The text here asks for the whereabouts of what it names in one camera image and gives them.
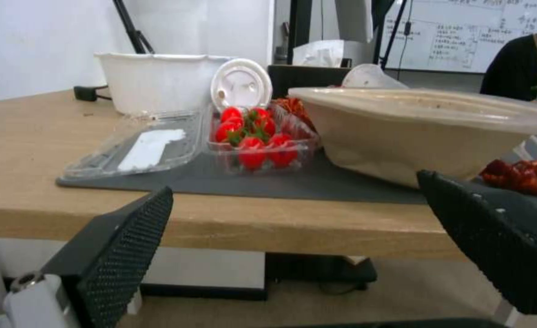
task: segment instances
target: wooden table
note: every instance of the wooden table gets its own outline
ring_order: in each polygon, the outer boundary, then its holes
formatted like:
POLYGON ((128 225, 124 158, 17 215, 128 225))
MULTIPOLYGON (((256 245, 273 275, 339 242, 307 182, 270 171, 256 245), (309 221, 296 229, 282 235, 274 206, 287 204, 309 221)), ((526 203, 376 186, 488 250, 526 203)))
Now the wooden table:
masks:
MULTIPOLYGON (((144 193, 58 187, 113 131, 112 102, 71 91, 0 101, 0 237, 66 241, 144 193)), ((461 258, 425 205, 176 194, 162 246, 461 258)))

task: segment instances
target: red food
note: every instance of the red food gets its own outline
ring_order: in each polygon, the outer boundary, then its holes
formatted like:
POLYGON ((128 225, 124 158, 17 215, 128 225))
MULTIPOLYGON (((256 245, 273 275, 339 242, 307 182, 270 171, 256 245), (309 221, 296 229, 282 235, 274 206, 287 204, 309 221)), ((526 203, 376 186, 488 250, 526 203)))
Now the red food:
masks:
POLYGON ((304 109, 303 103, 300 99, 297 98, 279 98, 276 100, 273 100, 273 102, 285 110, 287 112, 297 116, 300 118, 306 125, 308 125, 312 131, 316 131, 315 125, 311 122, 311 119, 309 118, 307 112, 304 109))
POLYGON ((249 115, 254 116, 253 117, 254 120, 257 118, 262 118, 262 119, 272 118, 272 114, 268 110, 265 110, 264 108, 260 108, 260 107, 252 108, 249 112, 249 115))
POLYGON ((271 112, 263 108, 252 108, 246 117, 247 130, 263 141, 268 141, 276 133, 276 124, 272 120, 271 112))
POLYGON ((268 137, 272 137, 276 133, 276 124, 272 118, 257 118, 254 120, 254 128, 252 130, 254 133, 260 130, 262 133, 268 135, 268 137))
POLYGON ((230 120, 231 118, 239 118, 242 119, 242 113, 240 110, 236 107, 228 107, 224 110, 222 113, 222 117, 220 118, 220 122, 224 123, 227 120, 230 120))
POLYGON ((234 139, 240 137, 242 133, 242 123, 234 121, 226 121, 218 127, 216 130, 216 142, 217 143, 230 143, 234 139))
POLYGON ((268 141, 268 158, 272 160, 275 168, 285 168, 297 158, 297 150, 292 138, 284 133, 275 134, 268 141))
POLYGON ((238 125, 238 128, 244 127, 244 120, 242 118, 229 118, 224 123, 226 122, 234 123, 235 125, 238 125))
POLYGON ((507 164, 496 159, 481 172, 483 180, 494 187, 537 195, 537 160, 507 164))
POLYGON ((238 159, 247 170, 258 170, 266 159, 264 143, 257 137, 245 137, 240 142, 238 159))

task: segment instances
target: white wall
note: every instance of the white wall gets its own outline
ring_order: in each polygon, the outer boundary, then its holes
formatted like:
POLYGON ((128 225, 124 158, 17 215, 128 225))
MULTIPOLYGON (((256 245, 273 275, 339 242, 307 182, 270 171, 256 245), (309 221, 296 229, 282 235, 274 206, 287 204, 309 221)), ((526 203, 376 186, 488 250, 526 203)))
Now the white wall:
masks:
MULTIPOLYGON (((39 270, 66 243, 0 238, 0 274, 19 277, 39 270)), ((264 288, 264 253, 160 247, 145 280, 148 284, 264 288)))
MULTIPOLYGON (((126 0, 160 53, 270 63, 274 0, 126 0)), ((0 99, 101 85, 94 52, 133 52, 109 0, 0 0, 0 99)))

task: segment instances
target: black stand pole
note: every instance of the black stand pole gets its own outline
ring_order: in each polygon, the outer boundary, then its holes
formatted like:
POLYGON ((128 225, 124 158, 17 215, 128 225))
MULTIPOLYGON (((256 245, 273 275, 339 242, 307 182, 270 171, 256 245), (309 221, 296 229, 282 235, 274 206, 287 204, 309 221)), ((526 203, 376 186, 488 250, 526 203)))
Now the black stand pole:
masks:
POLYGON ((293 49, 308 43, 311 28, 312 0, 291 0, 289 17, 289 48, 286 56, 287 65, 293 64, 293 49))
POLYGON ((383 57, 379 59, 379 65, 381 66, 382 70, 385 70, 385 65, 388 63, 389 51, 392 50, 392 45, 394 44, 394 39, 396 38, 396 33, 398 32, 398 26, 400 25, 400 21, 402 20, 402 13, 404 13, 404 8, 406 8, 407 1, 408 0, 402 0, 400 11, 398 12, 396 21, 394 21, 394 28, 392 29, 392 35, 389 36, 388 46, 385 49, 385 54, 383 57))
POLYGON ((154 50, 147 41, 145 35, 143 35, 141 31, 135 29, 135 25, 131 20, 131 16, 128 14, 127 7, 125 7, 123 0, 113 0, 113 2, 114 6, 117 8, 118 16, 120 16, 121 21, 123 21, 124 28, 127 31, 127 35, 131 40, 135 52, 137 54, 146 54, 145 48, 143 47, 143 44, 145 44, 147 50, 151 54, 154 54, 154 50))

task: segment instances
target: person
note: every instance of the person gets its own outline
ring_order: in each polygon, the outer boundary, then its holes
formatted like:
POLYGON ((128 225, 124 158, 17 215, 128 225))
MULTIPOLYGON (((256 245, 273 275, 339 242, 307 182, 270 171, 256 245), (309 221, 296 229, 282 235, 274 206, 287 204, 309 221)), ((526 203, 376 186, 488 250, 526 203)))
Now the person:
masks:
POLYGON ((499 50, 481 93, 537 102, 537 34, 514 39, 499 50))

